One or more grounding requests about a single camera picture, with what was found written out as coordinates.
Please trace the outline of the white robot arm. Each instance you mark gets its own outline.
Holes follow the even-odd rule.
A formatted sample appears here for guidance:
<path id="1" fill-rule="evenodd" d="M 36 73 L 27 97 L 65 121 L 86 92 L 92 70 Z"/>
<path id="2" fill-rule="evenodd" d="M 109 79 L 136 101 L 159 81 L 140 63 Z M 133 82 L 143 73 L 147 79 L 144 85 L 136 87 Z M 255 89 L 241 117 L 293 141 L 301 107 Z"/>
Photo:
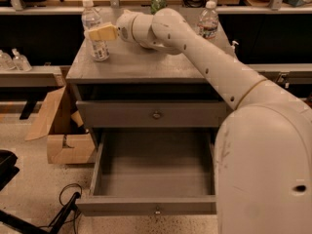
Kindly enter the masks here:
<path id="1" fill-rule="evenodd" d="M 184 54 L 232 112 L 214 145 L 219 234 L 312 234 L 312 108 L 198 35 L 177 11 L 125 11 L 88 39 Z"/>

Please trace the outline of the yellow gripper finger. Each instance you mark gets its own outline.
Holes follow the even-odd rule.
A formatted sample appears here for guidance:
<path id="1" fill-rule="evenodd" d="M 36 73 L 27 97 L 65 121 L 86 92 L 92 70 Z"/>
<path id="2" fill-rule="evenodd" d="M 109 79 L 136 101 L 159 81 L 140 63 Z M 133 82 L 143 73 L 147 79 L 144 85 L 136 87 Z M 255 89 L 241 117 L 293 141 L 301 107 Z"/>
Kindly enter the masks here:
<path id="1" fill-rule="evenodd" d="M 108 22 L 86 29 L 84 35 L 93 41 L 114 41 L 118 38 L 118 30 L 115 25 Z"/>

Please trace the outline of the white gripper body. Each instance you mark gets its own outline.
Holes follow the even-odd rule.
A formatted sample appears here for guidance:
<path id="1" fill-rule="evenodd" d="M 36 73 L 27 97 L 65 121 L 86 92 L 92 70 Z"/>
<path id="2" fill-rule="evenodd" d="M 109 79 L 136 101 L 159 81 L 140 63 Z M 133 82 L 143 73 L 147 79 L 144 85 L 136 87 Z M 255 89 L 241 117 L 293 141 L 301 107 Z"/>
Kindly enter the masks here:
<path id="1" fill-rule="evenodd" d="M 116 26 L 119 37 L 125 42 L 139 43 L 139 19 L 142 13 L 125 10 L 117 19 Z"/>

